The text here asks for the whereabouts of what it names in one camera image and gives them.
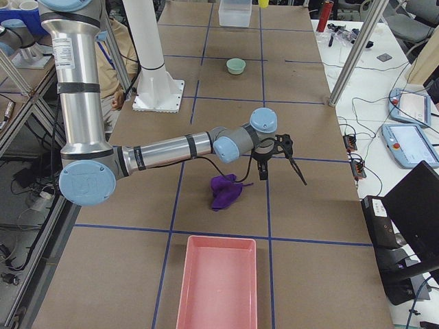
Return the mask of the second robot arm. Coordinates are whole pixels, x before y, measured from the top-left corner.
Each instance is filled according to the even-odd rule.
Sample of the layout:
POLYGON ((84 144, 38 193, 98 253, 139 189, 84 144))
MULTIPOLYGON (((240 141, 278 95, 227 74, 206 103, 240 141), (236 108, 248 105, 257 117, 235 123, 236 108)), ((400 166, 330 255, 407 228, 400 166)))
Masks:
POLYGON ((18 69, 44 69, 51 47, 40 45, 20 19, 1 22, 1 50, 18 69))

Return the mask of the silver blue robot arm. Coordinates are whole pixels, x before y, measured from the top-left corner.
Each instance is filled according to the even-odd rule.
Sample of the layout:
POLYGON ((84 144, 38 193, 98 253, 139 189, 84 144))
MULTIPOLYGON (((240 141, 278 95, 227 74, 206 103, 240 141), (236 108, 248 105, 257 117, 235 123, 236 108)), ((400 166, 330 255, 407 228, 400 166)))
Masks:
POLYGON ((40 1, 43 28, 52 39, 67 142, 62 148, 61 193, 70 202, 92 206, 106 201, 118 179, 135 171, 174 165, 215 154, 230 163, 250 154, 261 180, 268 178, 274 152, 276 113, 258 108, 249 122, 230 130, 216 127, 151 145, 111 145, 104 136, 95 41, 101 30, 102 1, 40 1))

